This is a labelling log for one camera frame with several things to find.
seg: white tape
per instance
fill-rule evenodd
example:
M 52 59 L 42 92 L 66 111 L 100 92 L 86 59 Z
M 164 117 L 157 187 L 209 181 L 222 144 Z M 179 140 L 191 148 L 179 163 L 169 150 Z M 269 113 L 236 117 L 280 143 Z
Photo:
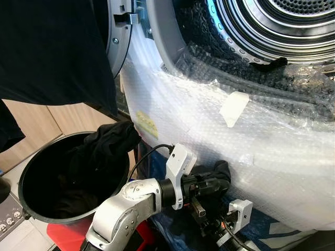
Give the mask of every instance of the white tape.
M 232 128 L 249 102 L 246 93 L 233 92 L 228 96 L 220 109 L 220 114 L 225 119 L 227 127 Z

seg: robotic arm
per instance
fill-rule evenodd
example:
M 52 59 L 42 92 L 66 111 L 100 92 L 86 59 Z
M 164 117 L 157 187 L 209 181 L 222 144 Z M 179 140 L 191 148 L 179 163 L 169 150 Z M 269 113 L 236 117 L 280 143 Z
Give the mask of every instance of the robotic arm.
M 172 206 L 178 210 L 182 208 L 184 201 L 193 203 L 198 217 L 203 217 L 205 210 L 197 200 L 191 198 L 191 195 L 225 192 L 229 188 L 229 182 L 188 175 L 195 162 L 196 156 L 183 145 L 177 144 L 166 163 L 165 180 L 157 181 L 152 178 L 129 182 L 117 195 L 108 198 L 98 207 L 86 234 L 87 242 L 96 249 L 122 251 L 142 221 L 161 212 L 162 207 Z M 249 223 L 252 203 L 251 207 L 249 203 L 247 204 L 248 212 L 245 212 L 244 205 L 242 218 L 239 219 L 244 219 L 244 223 L 238 226 Z M 228 240 L 230 237 L 228 235 L 229 233 L 226 233 L 225 238 L 220 236 L 223 239 L 218 245 L 221 246 Z

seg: bubble wrap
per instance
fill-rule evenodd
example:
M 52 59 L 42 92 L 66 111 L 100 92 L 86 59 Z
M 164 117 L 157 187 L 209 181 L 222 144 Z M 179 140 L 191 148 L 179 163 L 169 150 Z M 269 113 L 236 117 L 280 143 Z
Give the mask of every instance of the bubble wrap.
M 228 128 L 220 114 L 229 93 L 222 83 L 200 84 L 161 70 L 150 39 L 135 26 L 121 71 L 129 112 L 143 139 L 181 143 L 198 164 L 229 162 L 230 193 L 300 230 L 335 225 L 335 126 L 295 117 L 250 100 Z M 157 136 L 141 126 L 150 117 Z

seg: plastic wrap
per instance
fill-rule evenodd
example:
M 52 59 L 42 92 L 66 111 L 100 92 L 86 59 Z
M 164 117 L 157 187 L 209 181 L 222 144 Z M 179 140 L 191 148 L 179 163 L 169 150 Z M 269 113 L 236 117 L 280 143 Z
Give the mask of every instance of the plastic wrap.
M 131 118 L 148 144 L 184 144 L 208 166 L 224 159 L 235 197 L 253 201 L 255 208 L 300 231 L 335 229 L 332 97 L 307 102 L 303 98 L 310 95 L 299 99 L 246 90 L 249 101 L 228 127 L 222 106 L 241 91 L 240 79 L 226 75 L 202 84 L 172 76 L 161 66 L 154 42 L 135 27 L 121 80 Z M 196 67 L 200 71 L 204 65 Z M 326 115 L 319 104 L 327 106 Z

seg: black cloth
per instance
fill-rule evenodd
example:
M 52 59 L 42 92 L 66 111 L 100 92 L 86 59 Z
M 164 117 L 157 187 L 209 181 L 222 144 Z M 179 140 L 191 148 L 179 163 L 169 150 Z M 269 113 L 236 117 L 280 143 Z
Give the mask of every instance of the black cloth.
M 9 149 L 24 138 L 25 135 L 17 125 L 13 115 L 0 99 L 0 152 Z
M 131 121 L 105 124 L 82 145 L 60 157 L 60 194 L 54 213 L 69 218 L 88 212 L 112 195 L 127 178 L 128 152 L 141 141 Z
M 0 31 L 0 98 L 117 112 L 90 0 L 1 0 Z

